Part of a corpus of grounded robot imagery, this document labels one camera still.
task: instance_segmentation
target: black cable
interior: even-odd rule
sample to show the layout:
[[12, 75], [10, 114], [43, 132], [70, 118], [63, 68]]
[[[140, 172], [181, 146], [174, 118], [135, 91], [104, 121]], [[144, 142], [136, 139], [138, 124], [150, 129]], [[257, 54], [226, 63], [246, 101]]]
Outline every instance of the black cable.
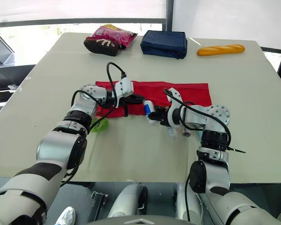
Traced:
[[189, 210], [188, 210], [188, 202], [187, 202], [187, 185], [190, 179], [190, 174], [188, 174], [188, 177], [186, 179], [185, 187], [184, 187], [184, 198], [185, 198], [185, 205], [186, 205], [186, 213], [187, 213], [187, 221], [190, 222], [191, 218], [189, 216]]
[[109, 110], [108, 113], [106, 113], [103, 117], [101, 117], [100, 119], [98, 119], [96, 122], [94, 122], [91, 126], [90, 126], [90, 130], [92, 130], [92, 128], [94, 128], [98, 123], [100, 123], [103, 119], [105, 119], [109, 114], [112, 113], [113, 110], [116, 109], [116, 106], [117, 106], [117, 102], [118, 102], [118, 98], [117, 98], [117, 94], [116, 94], [116, 90], [114, 88], [114, 85], [113, 85], [113, 82], [112, 82], [112, 79], [111, 79], [111, 75], [110, 75], [110, 72], [109, 72], [109, 65], [113, 65], [115, 66], [116, 68], [119, 69], [119, 71], [121, 71], [121, 74], [122, 76], [121, 77], [125, 77], [126, 74], [125, 72], [115, 63], [113, 62], [109, 62], [107, 63], [106, 65], [106, 72], [107, 72], [107, 76], [108, 76], [108, 79], [109, 79], [109, 82], [111, 83], [111, 88], [112, 88], [112, 91], [113, 91], [113, 95], [114, 95], [114, 105], [113, 105], [113, 108]]
[[75, 101], [75, 97], [77, 95], [77, 93], [83, 93], [83, 94], [86, 94], [88, 97], [90, 97], [92, 100], [94, 100], [99, 106], [102, 106], [102, 104], [97, 100], [95, 99], [93, 96], [91, 96], [89, 93], [87, 93], [86, 91], [83, 91], [83, 90], [77, 90], [74, 92], [73, 96], [72, 96], [72, 101], [71, 101], [71, 107], [74, 105], [74, 101]]
[[67, 184], [67, 183], [75, 176], [75, 174], [76, 174], [77, 171], [78, 171], [78, 167], [76, 167], [76, 168], [73, 169], [73, 171], [71, 172], [71, 176], [70, 176], [67, 180], [62, 181], [60, 187], [62, 187], [62, 186], [64, 186], [65, 184]]
[[213, 120], [215, 120], [215, 121], [217, 121], [218, 123], [220, 123], [220, 124], [224, 127], [224, 129], [225, 129], [225, 131], [226, 131], [226, 133], [227, 133], [227, 135], [228, 135], [227, 147], [229, 147], [229, 145], [230, 145], [230, 143], [231, 143], [231, 133], [230, 133], [228, 127], [226, 126], [226, 124], [224, 124], [220, 119], [218, 119], [218, 118], [216, 118], [216, 117], [214, 117], [214, 116], [212, 116], [212, 115], [209, 115], [209, 114], [207, 114], [207, 113], [204, 113], [204, 112], [201, 112], [201, 111], [196, 110], [196, 109], [194, 109], [194, 108], [191, 108], [189, 105], [187, 105], [187, 104], [185, 104], [184, 102], [180, 101], [179, 99], [175, 98], [169, 90], [163, 89], [163, 91], [164, 91], [164, 93], [165, 93], [167, 96], [169, 96], [170, 98], [174, 99], [175, 101], [177, 101], [177, 102], [180, 103], [181, 105], [185, 106], [185, 107], [188, 108], [189, 110], [192, 110], [193, 112], [198, 113], [198, 114], [201, 114], [201, 115], [203, 115], [203, 116], [212, 118]]
[[[101, 117], [100, 119], [98, 119], [96, 122], [94, 122], [94, 123], [90, 126], [90, 128], [89, 128], [90, 130], [91, 130], [92, 128], [94, 128], [98, 123], [100, 123], [103, 119], [105, 119], [109, 114], [111, 114], [112, 111], [115, 110], [115, 109], [116, 109], [116, 106], [117, 106], [117, 102], [118, 102], [117, 93], [116, 93], [114, 84], [113, 84], [112, 79], [111, 79], [111, 75], [110, 75], [110, 72], [109, 72], [109, 65], [114, 65], [116, 68], [118, 68], [118, 69], [121, 71], [121, 78], [126, 77], [126, 73], [125, 73], [117, 64], [115, 64], [115, 63], [113, 63], [113, 62], [107, 63], [107, 65], [106, 65], [106, 72], [107, 72], [108, 79], [109, 79], [109, 81], [110, 81], [110, 83], [111, 83], [111, 87], [112, 87], [112, 91], [113, 91], [114, 101], [115, 101], [115, 102], [114, 102], [113, 108], [110, 109], [108, 113], [106, 113], [103, 117]], [[73, 94], [73, 97], [72, 97], [71, 106], [73, 106], [74, 100], [75, 100], [75, 96], [76, 96], [76, 94], [77, 94], [78, 92], [82, 92], [82, 93], [86, 94], [87, 96], [89, 96], [90, 98], [92, 98], [99, 106], [102, 106], [101, 103], [99, 103], [97, 99], [95, 99], [93, 96], [91, 96], [89, 93], [87, 93], [87, 92], [85, 92], [85, 91], [83, 91], [83, 90], [77, 90], [77, 91], [75, 91], [75, 93]], [[69, 177], [66, 181], [63, 181], [60, 186], [62, 187], [62, 186], [64, 186], [65, 184], [67, 184], [67, 183], [75, 176], [75, 174], [77, 173], [77, 171], [78, 171], [78, 167], [74, 168], [72, 172], [66, 173], [66, 176], [70, 175], [70, 177]]]
[[[187, 101], [187, 102], [184, 102], [184, 103], [185, 103], [185, 104], [192, 104], [192, 105], [195, 104], [195, 103], [193, 103], [193, 102], [191, 102], [191, 101]], [[184, 118], [183, 118], [183, 119], [181, 118], [181, 115], [180, 115], [180, 112], [181, 112], [182, 107], [183, 107], [183, 105], [181, 105], [181, 106], [179, 107], [179, 120], [180, 120], [180, 122], [182, 123], [182, 125], [183, 125], [186, 129], [189, 129], [189, 130], [202, 131], [203, 129], [190, 128], [189, 126], [187, 126], [187, 125], [185, 124], [185, 113], [184, 113]]]

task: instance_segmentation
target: green object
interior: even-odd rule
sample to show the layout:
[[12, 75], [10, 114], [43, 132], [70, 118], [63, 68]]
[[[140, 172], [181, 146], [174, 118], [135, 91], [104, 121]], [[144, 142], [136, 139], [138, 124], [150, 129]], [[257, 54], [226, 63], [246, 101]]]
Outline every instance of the green object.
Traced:
[[[94, 119], [92, 121], [92, 125], [97, 121], [98, 119]], [[91, 132], [98, 133], [102, 132], [107, 129], [108, 127], [108, 119], [104, 118], [101, 122], [99, 122], [97, 125], [94, 126], [94, 128], [91, 129]]]

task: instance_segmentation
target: sneaker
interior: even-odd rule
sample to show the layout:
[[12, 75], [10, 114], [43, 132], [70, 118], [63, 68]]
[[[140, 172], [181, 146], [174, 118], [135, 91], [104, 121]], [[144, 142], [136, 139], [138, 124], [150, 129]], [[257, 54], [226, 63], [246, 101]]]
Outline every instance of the sneaker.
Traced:
[[94, 39], [87, 37], [84, 40], [84, 46], [92, 53], [116, 56], [119, 50], [118, 42], [106, 39]]
[[74, 225], [76, 213], [73, 207], [67, 207], [57, 219], [55, 225]]

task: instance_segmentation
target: red cloth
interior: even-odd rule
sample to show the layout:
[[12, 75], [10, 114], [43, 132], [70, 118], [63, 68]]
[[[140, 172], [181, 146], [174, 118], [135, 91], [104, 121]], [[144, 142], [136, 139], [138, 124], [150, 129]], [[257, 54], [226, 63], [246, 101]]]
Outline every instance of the red cloth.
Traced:
[[[111, 84], [109, 82], [96, 82], [97, 86], [104, 87], [111, 90]], [[209, 89], [207, 83], [167, 83], [167, 82], [137, 82], [133, 81], [134, 94], [142, 95], [146, 100], [151, 100], [154, 105], [167, 106], [171, 105], [168, 102], [167, 96], [163, 92], [163, 89], [175, 88], [179, 91], [182, 100], [192, 101], [196, 105], [210, 106], [211, 99], [209, 95]], [[105, 115], [109, 109], [103, 109], [98, 107], [98, 114]], [[128, 105], [128, 114], [132, 115], [145, 115], [144, 105]], [[119, 107], [115, 109], [108, 118], [122, 117], [124, 116], [124, 108]]]

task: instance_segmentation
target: blue label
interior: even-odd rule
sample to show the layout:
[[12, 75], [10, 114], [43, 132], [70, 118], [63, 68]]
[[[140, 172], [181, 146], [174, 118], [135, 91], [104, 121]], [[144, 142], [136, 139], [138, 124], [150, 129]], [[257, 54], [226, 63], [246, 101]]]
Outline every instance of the blue label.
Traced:
[[145, 114], [146, 114], [146, 115], [149, 115], [149, 114], [151, 113], [151, 110], [150, 110], [149, 105], [145, 105], [145, 106], [144, 106], [144, 109], [145, 109]]

